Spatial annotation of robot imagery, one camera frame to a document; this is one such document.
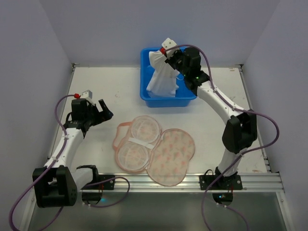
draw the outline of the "cable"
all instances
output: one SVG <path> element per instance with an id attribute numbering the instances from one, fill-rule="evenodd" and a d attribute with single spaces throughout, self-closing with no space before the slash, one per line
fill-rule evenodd
<path id="1" fill-rule="evenodd" d="M 174 46 L 174 47 L 171 47 L 169 49 L 166 49 L 166 51 L 169 51 L 169 50 L 172 50 L 172 49 L 175 49 L 175 48 L 180 48 L 180 47 L 193 47 L 195 49 L 197 49 L 204 57 L 205 59 L 205 62 L 206 62 L 206 65 L 207 65 L 207 69 L 208 69 L 208 75 L 209 75 L 209 81 L 210 81 L 210 84 L 212 86 L 212 89 L 215 89 L 215 86 L 214 86 L 214 82 L 213 82 L 213 78 L 212 78 L 212 72 L 211 72 L 211 68 L 210 68 L 210 64 L 209 64 L 209 61 L 205 55 L 205 53 L 198 47 L 194 46 L 194 45 L 190 45 L 190 44 L 183 44 L 183 45 L 177 45 L 177 46 Z M 238 109 L 238 108 L 233 108 L 233 106 L 218 92 L 218 91 L 215 91 L 215 93 L 217 94 L 217 96 L 230 108 L 234 109 L 235 111 L 238 111 L 238 112 L 244 112 L 244 113 L 248 113 L 248 114 L 254 114 L 254 115 L 257 115 L 257 116 L 261 116 L 261 117 L 264 117 L 266 119 L 268 119 L 276 128 L 276 137 L 275 139 L 268 143 L 268 144 L 265 144 L 263 146 L 260 146 L 260 147 L 257 147 L 257 148 L 252 148 L 252 149 L 249 149 L 249 150 L 246 150 L 244 152 L 242 152 L 242 155 L 239 155 L 231 164 L 229 167 L 227 167 L 212 183 L 209 184 L 209 186 L 206 188 L 205 192 L 204 192 L 204 195 L 203 195 L 203 198 L 202 198 L 202 204 L 201 204 L 201 212 L 202 212 L 202 218 L 203 218 L 203 221 L 205 223 L 205 225 L 207 226 L 207 228 L 211 231 L 212 229 L 210 228 L 206 218 L 205 218 L 205 215 L 204 215 L 204 202 L 205 202 L 205 197 L 206 197 L 206 194 L 208 192 L 208 190 L 221 178 L 223 177 L 223 174 L 225 174 L 233 165 L 235 165 L 235 163 L 237 161 L 239 161 L 243 155 L 249 153 L 249 152 L 253 152 L 253 151 L 256 151 L 256 150 L 260 150 L 260 149 L 263 149 L 263 148 L 266 148 L 266 147 L 269 147 L 271 146 L 272 144 L 274 144 L 278 138 L 279 138 L 279 135 L 280 135 L 280 131 L 279 131 L 279 127 L 278 127 L 278 124 L 276 123 L 275 120 L 273 120 L 271 117 L 263 114 L 263 113 L 258 113 L 258 112 L 254 112 L 254 111 L 247 111 L 247 110 L 242 110 L 242 109 Z M 240 213 L 238 212 L 237 210 L 235 210 L 234 208 L 231 208 L 229 206 L 224 206 L 223 207 L 237 213 L 239 216 L 241 216 L 246 224 L 246 228 L 247 230 L 249 231 L 250 230 L 250 227 L 248 225 L 248 221 L 246 220 L 246 218 Z"/>
<path id="2" fill-rule="evenodd" d="M 61 129 L 63 130 L 65 136 L 67 135 L 67 132 L 66 132 L 64 126 L 61 124 L 61 121 L 60 121 L 59 118 L 58 118 L 57 109 L 58 109 L 58 106 L 59 106 L 60 102 L 61 102 L 63 99 L 65 99 L 65 98 L 67 98 L 67 97 L 70 97 L 70 96 L 74 96 L 74 95 L 66 95 L 66 96 L 62 97 L 62 98 L 57 102 L 56 107 L 55 107 L 55 109 L 54 109 L 54 116 L 55 116 L 55 118 L 56 118 L 56 121 L 57 121 L 57 123 L 60 125 Z M 64 150 L 64 148 L 65 148 L 65 146 L 66 146 L 66 142 L 67 142 L 67 140 L 64 139 L 64 143 L 63 143 L 63 145 L 62 145 L 62 147 L 61 147 L 59 153 L 57 154 L 56 159 L 58 159 L 58 158 L 60 157 L 60 155 L 62 154 L 62 152 L 63 152 L 63 150 Z M 10 212 L 9 212 L 9 224 L 10 224 L 10 227 L 11 227 L 11 229 L 12 229 L 13 231 L 19 231 L 19 230 L 15 227 L 15 225 L 14 225 L 14 223 L 13 223 L 13 213 L 14 213 L 14 210 L 16 209 L 17 205 L 18 205 L 19 202 L 22 200 L 22 198 L 27 194 L 27 192 L 30 191 L 30 189 L 32 189 L 32 187 L 33 187 L 39 180 L 41 180 L 41 179 L 43 178 L 43 176 L 46 175 L 46 173 L 52 168 L 52 166 L 53 166 L 55 163 L 56 163 L 56 160 L 54 160 L 54 161 L 48 166 L 48 168 L 47 168 L 47 169 L 46 169 L 46 170 L 45 170 L 34 182 L 32 182 L 32 183 L 29 185 L 29 187 L 26 188 L 26 190 L 25 190 L 23 193 L 21 193 L 21 195 L 20 195 L 20 196 L 17 198 L 17 200 L 14 202 L 14 204 L 13 204 L 13 206 L 12 206 Z M 57 217 L 60 215 L 62 209 L 63 209 L 63 207 L 61 207 L 61 208 L 59 209 L 59 211 L 57 212 L 57 214 L 55 215 L 55 217 L 54 217 L 46 226 L 44 226 L 43 228 L 39 229 L 39 231 L 41 231 L 41 230 L 47 228 L 48 226 L 50 226 L 50 225 L 57 219 Z"/>
<path id="3" fill-rule="evenodd" d="M 110 179 L 107 179 L 107 180 L 103 180 L 103 181 L 100 181 L 100 182 L 97 182 L 97 183 L 87 184 L 86 187 L 95 186 L 95 185 L 98 185 L 98 184 L 104 184 L 106 182 L 109 182 L 111 180 L 116 180 L 116 179 L 123 179 L 128 184 L 127 191 L 126 191 L 125 195 L 120 200 L 118 200 L 118 201 L 116 201 L 116 202 L 114 202 L 112 204 L 109 204 L 109 205 L 90 205 L 89 203 L 88 203 L 88 205 L 91 206 L 91 207 L 94 207 L 94 208 L 107 208 L 107 207 L 111 207 L 111 206 L 116 205 L 116 204 L 120 203 L 121 201 L 123 201 L 127 197 L 128 193 L 129 193 L 129 190 L 130 190 L 129 180 L 126 179 L 125 177 L 113 177 L 113 178 L 110 178 Z"/>

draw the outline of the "white table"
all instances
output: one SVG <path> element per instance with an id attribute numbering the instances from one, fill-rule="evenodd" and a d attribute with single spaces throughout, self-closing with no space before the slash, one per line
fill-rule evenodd
<path id="1" fill-rule="evenodd" d="M 239 70 L 237 68 L 212 68 L 215 84 L 235 103 L 249 108 Z M 114 117 L 100 125 L 90 128 L 77 150 L 72 163 L 72 171 L 79 165 L 96 165 L 100 173 L 124 173 L 114 158 L 112 142 L 116 127 L 122 122 L 137 116 L 154 117 L 163 127 L 180 128 L 194 139 L 196 152 L 189 163 L 188 173 L 204 173 L 215 169 L 221 161 L 224 146 L 221 140 L 224 124 L 214 110 L 197 98 L 188 107 L 149 108 L 139 96 L 139 67 L 77 67 L 69 90 L 70 94 L 93 92 L 93 101 L 104 99 Z M 71 111 L 71 100 L 67 100 L 62 122 Z M 61 131 L 58 131 L 55 145 Z M 252 147 L 259 146 L 255 141 Z M 247 154 L 239 164 L 240 173 L 267 172 L 261 151 Z"/>

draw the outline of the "gray wall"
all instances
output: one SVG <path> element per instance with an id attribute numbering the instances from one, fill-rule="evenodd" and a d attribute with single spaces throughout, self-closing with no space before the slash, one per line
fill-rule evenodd
<path id="1" fill-rule="evenodd" d="M 242 64 L 279 0 L 40 0 L 74 63 L 138 65 L 166 37 L 200 46 L 213 66 Z"/>
<path id="2" fill-rule="evenodd" d="M 53 108 L 67 91 L 70 62 L 37 0 L 0 1 L 0 230 L 13 202 L 46 160 Z M 15 212 L 18 226 L 26 200 Z"/>
<path id="3" fill-rule="evenodd" d="M 255 110 L 275 118 L 281 129 L 267 149 L 274 171 L 280 171 L 299 231 L 307 230 L 308 191 L 308 1 L 282 0 L 248 60 L 244 77 Z M 264 142 L 272 125 L 259 120 Z"/>

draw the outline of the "blue plastic container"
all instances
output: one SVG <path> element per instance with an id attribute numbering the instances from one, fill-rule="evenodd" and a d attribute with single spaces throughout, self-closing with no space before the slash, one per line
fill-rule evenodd
<path id="1" fill-rule="evenodd" d="M 140 97 L 148 107 L 186 107 L 196 96 L 187 89 L 184 80 L 177 79 L 179 89 L 177 89 L 175 97 L 151 98 L 149 96 L 146 88 L 154 73 L 154 68 L 150 66 L 149 52 L 157 50 L 159 48 L 146 48 L 141 51 Z"/>

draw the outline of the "purple cable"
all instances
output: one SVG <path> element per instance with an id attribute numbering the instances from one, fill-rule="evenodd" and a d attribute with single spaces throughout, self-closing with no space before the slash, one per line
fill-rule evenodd
<path id="1" fill-rule="evenodd" d="M 62 128 L 62 130 L 63 130 L 65 136 L 67 135 L 67 132 L 66 132 L 64 126 L 61 124 L 61 121 L 60 121 L 59 118 L 58 118 L 57 109 L 58 109 L 58 106 L 59 106 L 60 102 L 61 102 L 63 99 L 65 99 L 65 98 L 67 98 L 67 97 L 70 97 L 70 96 L 74 96 L 74 95 L 66 95 L 66 96 L 62 97 L 62 98 L 58 101 L 58 103 L 56 104 L 56 107 L 55 107 L 55 109 L 54 109 L 54 116 L 55 116 L 55 118 L 56 118 L 56 121 L 57 121 L 57 123 L 60 125 L 60 127 Z M 65 148 L 65 146 L 66 146 L 66 142 L 67 142 L 67 140 L 64 139 L 64 143 L 63 143 L 63 145 L 62 145 L 62 148 L 61 148 L 61 150 L 59 151 L 59 153 L 58 153 L 57 156 L 56 156 L 57 159 L 58 159 L 58 158 L 60 157 L 60 155 L 62 154 L 62 152 L 63 152 L 63 150 L 64 150 L 64 148 Z M 12 229 L 13 231 L 19 231 L 19 230 L 15 227 L 15 225 L 14 225 L 14 223 L 13 223 L 13 213 L 14 213 L 14 210 L 16 209 L 18 203 L 19 203 L 19 202 L 22 200 L 22 198 L 27 194 L 27 192 L 30 191 L 30 189 L 31 189 L 40 179 L 42 179 L 43 176 L 46 175 L 46 173 L 52 168 L 52 166 L 53 166 L 55 163 L 56 163 L 56 160 L 54 160 L 54 161 L 48 166 L 48 168 L 47 168 L 47 169 L 46 169 L 46 170 L 45 170 L 34 182 L 32 182 L 32 183 L 29 185 L 28 188 L 26 188 L 26 190 L 17 198 L 17 200 L 16 200 L 15 203 L 13 204 L 13 206 L 12 206 L 10 212 L 9 212 L 9 224 L 10 224 L 10 227 L 11 227 L 11 229 Z M 39 229 L 39 231 L 44 230 L 45 228 L 47 228 L 48 226 L 50 226 L 50 225 L 58 218 L 58 216 L 59 216 L 59 214 L 61 213 L 62 209 L 63 209 L 63 207 L 61 207 L 61 208 L 59 209 L 59 211 L 57 212 L 57 214 L 55 215 L 55 217 L 54 217 L 47 225 L 45 225 L 43 228 Z"/>
<path id="2" fill-rule="evenodd" d="M 128 193 L 129 193 L 129 189 L 130 189 L 130 183 L 129 183 L 128 179 L 126 179 L 126 178 L 124 178 L 124 177 L 113 177 L 113 178 L 110 178 L 110 179 L 108 179 L 108 180 L 103 180 L 103 181 L 100 181 L 100 182 L 97 182 L 97 183 L 87 184 L 86 187 L 95 186 L 95 185 L 100 185 L 100 184 L 103 184 L 103 183 L 106 183 L 106 182 L 109 182 L 109 181 L 115 180 L 115 179 L 124 179 L 124 180 L 127 182 L 128 188 L 127 188 L 127 191 L 126 191 L 125 195 L 124 195 L 120 200 L 118 200 L 117 202 L 114 202 L 114 203 L 112 203 L 112 204 L 109 204 L 109 205 L 102 205 L 102 206 L 100 206 L 100 205 L 90 205 L 91 207 L 95 207 L 95 208 L 107 208 L 107 207 L 110 207 L 110 206 L 113 206 L 113 205 L 116 205 L 116 204 L 120 203 L 121 201 L 123 201 L 123 200 L 127 197 Z"/>
<path id="3" fill-rule="evenodd" d="M 195 49 L 197 49 L 204 57 L 205 59 L 205 62 L 206 62 L 206 65 L 207 65 L 207 69 L 208 69 L 208 75 L 209 75 L 209 78 L 210 78 L 210 84 L 212 86 L 212 89 L 215 89 L 215 86 L 214 86 L 214 82 L 213 82 L 213 79 L 212 79 L 212 73 L 211 73 L 211 68 L 210 68 L 210 64 L 209 64 L 209 61 L 205 55 L 205 53 L 198 47 L 194 46 L 194 45 L 190 45 L 190 44 L 183 44 L 183 45 L 177 45 L 177 46 L 174 46 L 174 47 L 171 47 L 169 49 L 166 49 L 166 51 L 169 51 L 169 50 L 172 50 L 172 49 L 175 49 L 175 48 L 180 48 L 180 47 L 193 47 Z M 230 108 L 233 108 L 233 106 L 218 92 L 216 91 L 215 92 L 217 94 L 218 97 L 220 97 L 220 99 Z M 278 138 L 279 138 L 279 135 L 280 135 L 280 131 L 279 131 L 279 127 L 278 127 L 278 124 L 276 123 L 275 120 L 273 120 L 271 117 L 265 115 L 265 114 L 262 114 L 262 113 L 258 113 L 258 112 L 253 112 L 253 111 L 247 111 L 247 110 L 242 110 L 242 109 L 238 109 L 238 108 L 234 108 L 235 111 L 238 111 L 238 112 L 244 112 L 244 113 L 248 113 L 248 114 L 254 114 L 254 115 L 257 115 L 257 116 L 261 116 L 261 117 L 264 117 L 266 119 L 268 119 L 270 122 L 273 123 L 273 125 L 275 126 L 276 128 L 276 137 L 275 139 L 268 143 L 268 144 L 265 144 L 263 146 L 260 146 L 260 147 L 257 147 L 257 148 L 252 148 L 250 150 L 246 150 L 244 152 L 241 153 L 241 155 L 239 155 L 231 164 L 229 167 L 227 167 L 212 183 L 209 184 L 209 186 L 206 188 L 206 191 L 204 192 L 204 195 L 203 195 L 203 198 L 202 198 L 202 204 L 201 204 L 201 212 L 202 212 L 202 218 L 203 218 L 203 221 L 206 225 L 206 227 L 212 231 L 212 229 L 210 228 L 206 218 L 205 218 L 205 214 L 204 214 L 204 203 L 205 203 L 205 197 L 206 197 L 206 194 L 208 192 L 208 190 L 223 176 L 223 174 L 225 174 L 233 165 L 235 165 L 235 163 L 237 161 L 239 161 L 243 155 L 249 153 L 249 152 L 253 152 L 253 151 L 256 151 L 256 150 L 260 150 L 260 149 L 263 149 L 263 148 L 266 148 L 266 147 L 269 147 L 271 146 L 272 144 L 274 144 Z M 226 207 L 227 209 L 237 213 L 239 216 L 242 217 L 242 219 L 244 220 L 245 224 L 246 224 L 246 228 L 247 230 L 249 231 L 250 228 L 249 228 L 249 225 L 248 225 L 248 221 L 247 219 L 243 216 L 243 214 L 241 214 L 240 212 L 238 212 L 237 210 L 235 210 L 234 208 L 231 208 L 229 206 Z"/>

